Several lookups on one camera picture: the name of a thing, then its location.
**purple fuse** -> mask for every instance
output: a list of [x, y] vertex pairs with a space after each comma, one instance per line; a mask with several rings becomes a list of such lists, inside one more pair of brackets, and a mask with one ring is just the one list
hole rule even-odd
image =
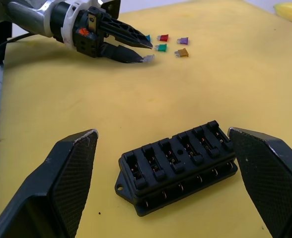
[[182, 45], [187, 45], [188, 44], [188, 37], [178, 39], [177, 43], [182, 44]]

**yellow table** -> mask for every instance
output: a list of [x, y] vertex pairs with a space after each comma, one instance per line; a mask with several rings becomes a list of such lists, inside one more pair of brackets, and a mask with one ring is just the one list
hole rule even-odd
[[[240, 0], [201, 0], [123, 14], [169, 34], [152, 64], [91, 59], [53, 39], [10, 44], [0, 109], [0, 213], [56, 141], [99, 140], [77, 232], [87, 237], [269, 238], [240, 173], [145, 217], [115, 194], [121, 154], [216, 119], [292, 147], [292, 23]], [[189, 58], [176, 39], [189, 37]]]

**robotic arm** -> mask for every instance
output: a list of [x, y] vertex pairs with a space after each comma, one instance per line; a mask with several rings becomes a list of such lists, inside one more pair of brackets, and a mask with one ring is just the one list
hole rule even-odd
[[0, 0], [0, 21], [54, 37], [90, 57], [143, 62], [131, 49], [104, 42], [109, 35], [132, 47], [152, 48], [145, 35], [118, 21], [121, 0]]

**black fuse box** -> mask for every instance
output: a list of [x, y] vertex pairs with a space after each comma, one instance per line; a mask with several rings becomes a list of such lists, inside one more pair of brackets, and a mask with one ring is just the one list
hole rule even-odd
[[232, 142], [216, 121], [124, 153], [116, 193], [145, 216], [237, 172]]

